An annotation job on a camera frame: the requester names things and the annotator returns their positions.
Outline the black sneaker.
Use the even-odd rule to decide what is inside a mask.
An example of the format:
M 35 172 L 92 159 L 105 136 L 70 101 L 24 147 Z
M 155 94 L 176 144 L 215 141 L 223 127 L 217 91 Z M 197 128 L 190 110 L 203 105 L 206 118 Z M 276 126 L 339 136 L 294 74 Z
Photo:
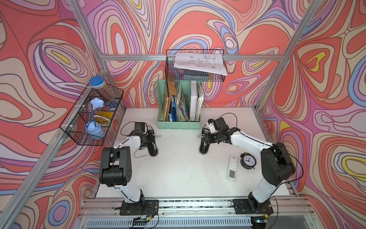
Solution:
M 208 153 L 210 146 L 210 136 L 211 136 L 210 130 L 203 127 L 201 131 L 201 143 L 199 147 L 199 153 L 201 155 L 206 155 Z
M 156 157 L 159 153 L 156 142 L 155 142 L 155 132 L 150 129 L 147 133 L 139 135 L 140 137 L 140 146 L 138 150 L 142 150 L 144 148 L 148 149 L 149 155 L 151 157 Z

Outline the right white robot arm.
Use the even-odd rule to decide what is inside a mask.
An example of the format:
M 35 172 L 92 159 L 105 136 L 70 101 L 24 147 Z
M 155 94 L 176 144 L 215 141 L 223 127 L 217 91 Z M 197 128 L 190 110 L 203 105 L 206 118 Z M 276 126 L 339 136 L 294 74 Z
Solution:
M 252 208 L 264 205 L 281 183 L 295 173 L 294 163 L 284 144 L 261 141 L 237 127 L 230 128 L 223 117 L 209 119 L 201 132 L 200 154 L 207 154 L 211 144 L 222 142 L 247 149 L 260 157 L 262 178 L 248 195 L 248 204 Z

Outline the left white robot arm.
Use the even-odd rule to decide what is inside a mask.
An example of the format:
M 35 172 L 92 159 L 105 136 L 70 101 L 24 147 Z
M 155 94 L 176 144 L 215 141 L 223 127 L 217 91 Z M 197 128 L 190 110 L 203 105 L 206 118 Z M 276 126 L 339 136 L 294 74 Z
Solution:
M 145 204 L 143 191 L 129 185 L 132 179 L 131 154 L 143 149 L 148 149 L 150 157 L 158 155 L 155 132 L 145 122 L 134 122 L 134 130 L 121 144 L 102 150 L 99 182 L 119 191 L 127 204 Z

